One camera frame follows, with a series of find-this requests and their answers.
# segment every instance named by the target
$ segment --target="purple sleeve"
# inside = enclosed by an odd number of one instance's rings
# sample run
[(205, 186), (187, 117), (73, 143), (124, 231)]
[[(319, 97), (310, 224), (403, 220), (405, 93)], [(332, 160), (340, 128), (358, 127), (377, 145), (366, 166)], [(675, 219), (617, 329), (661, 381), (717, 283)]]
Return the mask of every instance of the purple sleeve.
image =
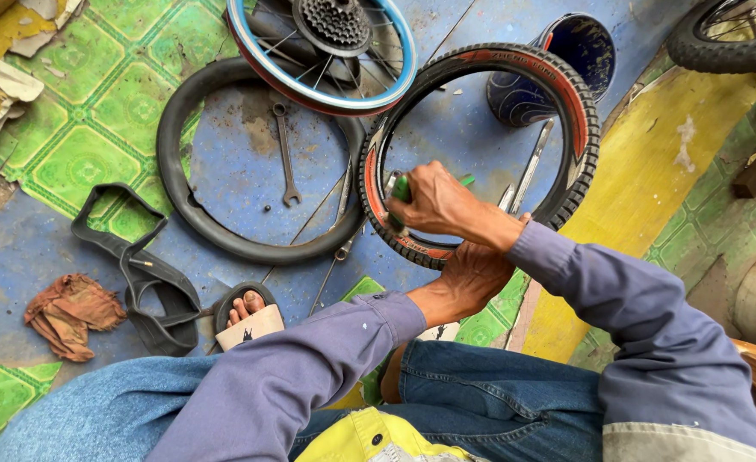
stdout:
[(310, 411), (426, 328), (400, 292), (340, 302), (221, 355), (147, 460), (286, 460)]
[(751, 369), (679, 278), (534, 222), (507, 257), (619, 346), (598, 390), (604, 424), (696, 426), (756, 448)]

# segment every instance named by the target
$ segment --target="blue rim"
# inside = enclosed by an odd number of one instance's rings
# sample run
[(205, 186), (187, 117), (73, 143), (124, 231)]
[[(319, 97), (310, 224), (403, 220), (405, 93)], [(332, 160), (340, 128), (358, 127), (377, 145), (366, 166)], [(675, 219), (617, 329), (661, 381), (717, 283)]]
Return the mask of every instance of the blue rim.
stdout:
[(305, 97), (322, 104), (328, 104), (333, 107), (341, 107), (348, 110), (373, 110), (392, 104), (406, 93), (407, 89), (413, 84), (415, 78), (417, 58), (412, 31), (409, 29), (409, 25), (400, 10), (390, 0), (372, 1), (379, 7), (382, 7), (384, 9), (384, 15), (392, 21), (393, 28), (399, 37), (404, 65), (401, 69), (400, 76), (390, 89), (385, 90), (379, 95), (370, 96), (368, 98), (348, 98), (344, 96), (330, 95), (319, 89), (313, 89), (311, 86), (296, 80), (290, 74), (283, 71), (281, 67), (270, 58), (270, 55), (265, 53), (265, 50), (260, 47), (258, 42), (253, 39), (255, 36), (250, 31), (243, 13), (239, 14), (239, 11), (244, 11), (243, 0), (227, 0), (227, 12), (230, 22), (236, 31), (239, 32), (240, 40), (247, 46), (260, 65), (267, 69), (270, 74), (281, 83), (299, 92)]

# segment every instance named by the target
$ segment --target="hand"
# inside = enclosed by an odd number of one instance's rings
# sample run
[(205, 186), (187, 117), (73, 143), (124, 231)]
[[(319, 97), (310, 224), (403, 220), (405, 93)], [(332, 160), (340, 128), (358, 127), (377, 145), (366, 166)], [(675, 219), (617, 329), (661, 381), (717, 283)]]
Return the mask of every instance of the hand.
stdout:
[(500, 253), (464, 241), (440, 277), (408, 293), (424, 313), (427, 329), (476, 314), (512, 278), (515, 267)]
[(404, 225), (432, 234), (464, 237), (465, 224), (481, 206), (437, 160), (406, 174), (412, 203), (390, 197), (386, 206)]
[(519, 222), (494, 204), (478, 201), (434, 160), (407, 173), (412, 202), (390, 197), (387, 209), (404, 225), (431, 234), (451, 234), (505, 253), (521, 235)]

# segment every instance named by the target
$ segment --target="man's right hand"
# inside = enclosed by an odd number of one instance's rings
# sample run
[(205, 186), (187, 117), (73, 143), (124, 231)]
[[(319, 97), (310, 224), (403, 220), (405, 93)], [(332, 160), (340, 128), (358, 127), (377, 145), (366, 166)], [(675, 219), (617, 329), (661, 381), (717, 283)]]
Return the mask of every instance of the man's right hand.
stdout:
[(478, 201), (437, 160), (418, 165), (406, 176), (413, 201), (407, 204), (390, 197), (385, 204), (410, 228), (462, 237), (506, 253), (528, 221)]

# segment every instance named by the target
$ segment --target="jeans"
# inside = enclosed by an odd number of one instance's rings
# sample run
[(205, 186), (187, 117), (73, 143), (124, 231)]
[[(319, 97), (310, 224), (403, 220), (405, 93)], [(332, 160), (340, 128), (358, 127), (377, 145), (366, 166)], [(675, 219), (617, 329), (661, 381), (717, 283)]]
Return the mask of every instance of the jeans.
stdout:
[[(149, 357), (77, 377), (14, 417), (0, 461), (142, 460), (187, 403), (217, 355)], [(489, 460), (601, 460), (599, 375), (515, 352), (409, 342), (401, 362), (405, 418), (427, 440)], [(291, 460), (348, 410), (311, 415)]]
[[(411, 341), (401, 360), (402, 404), (378, 410), (407, 420), (430, 443), (492, 461), (603, 457), (599, 374), (502, 349)], [(295, 460), (349, 409), (322, 409), (292, 444)]]

